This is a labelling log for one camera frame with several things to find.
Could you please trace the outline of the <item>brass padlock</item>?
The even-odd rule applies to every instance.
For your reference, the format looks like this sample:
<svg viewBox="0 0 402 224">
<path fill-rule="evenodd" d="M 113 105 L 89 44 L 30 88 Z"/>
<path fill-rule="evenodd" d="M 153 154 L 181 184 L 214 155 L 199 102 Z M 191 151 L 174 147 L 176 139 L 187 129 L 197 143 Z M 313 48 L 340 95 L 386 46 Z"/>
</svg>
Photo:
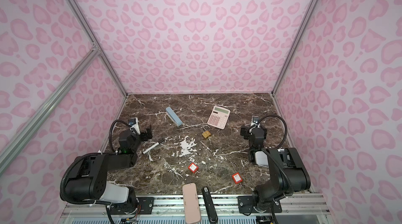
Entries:
<svg viewBox="0 0 402 224">
<path fill-rule="evenodd" d="M 211 132 L 209 131 L 210 127 L 208 125 L 203 126 L 203 133 L 202 136 L 204 137 L 204 139 L 208 139 L 209 137 L 211 137 Z"/>
</svg>

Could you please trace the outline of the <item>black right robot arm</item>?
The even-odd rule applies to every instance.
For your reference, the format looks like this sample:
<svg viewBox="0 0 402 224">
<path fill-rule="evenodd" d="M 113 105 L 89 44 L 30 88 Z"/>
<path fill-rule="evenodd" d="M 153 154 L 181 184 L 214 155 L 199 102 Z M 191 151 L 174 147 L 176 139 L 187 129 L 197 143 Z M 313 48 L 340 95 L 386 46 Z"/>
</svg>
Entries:
<svg viewBox="0 0 402 224">
<path fill-rule="evenodd" d="M 295 148 L 266 148 L 266 130 L 256 125 L 242 126 L 240 135 L 249 141 L 248 160 L 269 169 L 267 182 L 252 192 L 252 210 L 273 211 L 280 200 L 311 187 L 311 178 Z"/>
</svg>

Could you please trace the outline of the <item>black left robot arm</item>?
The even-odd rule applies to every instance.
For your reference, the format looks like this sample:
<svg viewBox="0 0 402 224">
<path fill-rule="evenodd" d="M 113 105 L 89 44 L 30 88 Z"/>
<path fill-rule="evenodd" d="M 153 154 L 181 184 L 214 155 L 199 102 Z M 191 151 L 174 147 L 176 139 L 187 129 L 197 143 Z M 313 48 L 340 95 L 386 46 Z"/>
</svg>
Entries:
<svg viewBox="0 0 402 224">
<path fill-rule="evenodd" d="M 107 175 L 110 171 L 134 167 L 138 148 L 152 138 L 152 126 L 138 135 L 126 130 L 119 136 L 117 153 L 97 152 L 77 157 L 62 177 L 60 198 L 74 205 L 104 205 L 111 214 L 136 211 L 139 202 L 134 189 L 109 183 Z"/>
</svg>

